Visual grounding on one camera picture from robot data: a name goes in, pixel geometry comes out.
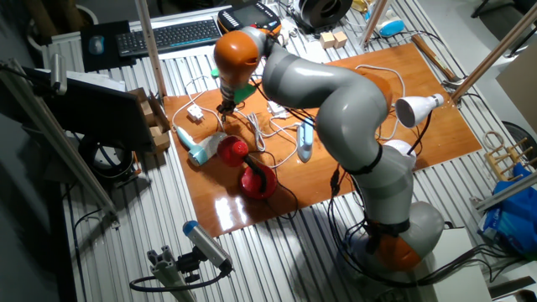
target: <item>desk lamp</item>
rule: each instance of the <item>desk lamp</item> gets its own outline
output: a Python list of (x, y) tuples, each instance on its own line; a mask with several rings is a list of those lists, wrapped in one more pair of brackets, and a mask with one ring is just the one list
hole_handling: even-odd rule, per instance
[(435, 94), (428, 97), (407, 96), (395, 102), (395, 115), (407, 128), (418, 126), (433, 109), (444, 105), (444, 97)]

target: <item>keyboard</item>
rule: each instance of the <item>keyboard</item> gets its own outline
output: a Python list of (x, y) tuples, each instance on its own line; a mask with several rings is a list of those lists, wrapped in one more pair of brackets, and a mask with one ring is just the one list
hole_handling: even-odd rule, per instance
[[(222, 36), (213, 20), (195, 21), (153, 29), (159, 53), (214, 44)], [(116, 36), (120, 57), (148, 55), (142, 31)]]

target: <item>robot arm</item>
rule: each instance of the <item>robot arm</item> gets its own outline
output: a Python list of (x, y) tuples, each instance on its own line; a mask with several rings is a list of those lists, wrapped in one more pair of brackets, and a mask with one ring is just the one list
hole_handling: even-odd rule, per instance
[(374, 82), (352, 70), (303, 60), (260, 31), (245, 28), (225, 34), (216, 43), (222, 108), (233, 110), (229, 96), (248, 83), (262, 56), (267, 57), (266, 95), (285, 107), (319, 107), (315, 121), (319, 138), (362, 190), (372, 227), (365, 239), (368, 244), (353, 252), (392, 271), (415, 268), (438, 243), (444, 221), (433, 206), (412, 204), (412, 167), (397, 149), (375, 139), (391, 100)]

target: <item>monitor screen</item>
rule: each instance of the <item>monitor screen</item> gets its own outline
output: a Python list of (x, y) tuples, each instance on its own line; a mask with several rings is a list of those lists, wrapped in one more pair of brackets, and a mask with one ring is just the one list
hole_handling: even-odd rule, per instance
[[(49, 73), (29, 68), (24, 72), (50, 84)], [(47, 96), (44, 101), (64, 130), (128, 151), (154, 151), (153, 136), (133, 94), (68, 79), (63, 96)]]
[(267, 17), (253, 5), (248, 5), (244, 8), (233, 11), (233, 17), (243, 26), (249, 26), (252, 24), (265, 25), (269, 22), (269, 17)]

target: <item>orange wooden surface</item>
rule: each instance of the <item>orange wooden surface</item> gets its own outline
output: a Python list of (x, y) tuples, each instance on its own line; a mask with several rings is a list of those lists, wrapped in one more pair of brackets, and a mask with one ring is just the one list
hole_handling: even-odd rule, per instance
[[(429, 129), (422, 140), (423, 148), (419, 146), (416, 149), (420, 153), (416, 169), (423, 169), (454, 159), (481, 148), (472, 131), (413, 44), (375, 51), (331, 63), (331, 65), (350, 69), (354, 69), (360, 64), (388, 67), (398, 71), (404, 79), (407, 96), (431, 96), (435, 93), (441, 93), (446, 99), (443, 107), (433, 111)], [(401, 84), (398, 77), (392, 72), (369, 69), (360, 69), (359, 72), (368, 77), (374, 75), (384, 78), (388, 85), (380, 87), (385, 95), (393, 94), (393, 102), (401, 96)], [(171, 118), (177, 109), (188, 101), (188, 96), (166, 97), (164, 108), (168, 117)], [(205, 92), (196, 100), (196, 103), (201, 107), (216, 110), (216, 106), (221, 101), (220, 92), (214, 90)], [(259, 93), (250, 96), (245, 101), (242, 112), (247, 115), (250, 112), (255, 112), (259, 125), (265, 133), (271, 133), (276, 129), (274, 126), (269, 126), (271, 115), (267, 112), (267, 102)], [(311, 110), (310, 113), (315, 114), (316, 110)], [(285, 121), (275, 121), (282, 127), (297, 122), (293, 117)], [(383, 123), (381, 131), (384, 137), (391, 134), (395, 121), (393, 113)], [(191, 135), (197, 143), (214, 133), (217, 128), (216, 118), (208, 112), (205, 112), (202, 122), (194, 123), (187, 118), (186, 110), (184, 110), (177, 114), (175, 123)], [(248, 121), (243, 117), (229, 117), (226, 122), (226, 132), (244, 138), (250, 150), (255, 150), (253, 133)], [(290, 129), (288, 132), (295, 137), (296, 131), (294, 129)], [(410, 130), (399, 126), (394, 138), (412, 144), (416, 137), (415, 129)], [(212, 236), (250, 226), (277, 215), (292, 212), (295, 209), (295, 199), (281, 187), (268, 200), (268, 205), (263, 201), (249, 200), (243, 197), (237, 185), (243, 167), (229, 168), (218, 157), (213, 157), (199, 168), (195, 167), (188, 160), (188, 151), (181, 145), (175, 134), (174, 141), (185, 172), (197, 220)], [(274, 154), (277, 161), (285, 159), (295, 148), (284, 133), (266, 138), (265, 143), (267, 150)], [(257, 154), (256, 156), (268, 165), (274, 164), (268, 154)], [(299, 207), (302, 208), (330, 198), (329, 179), (336, 165), (336, 161), (326, 152), (315, 134), (313, 154), (308, 163), (300, 162), (295, 154), (279, 166), (277, 171), (280, 183), (296, 194)], [(343, 181), (340, 194), (348, 193), (351, 190), (350, 180)]]

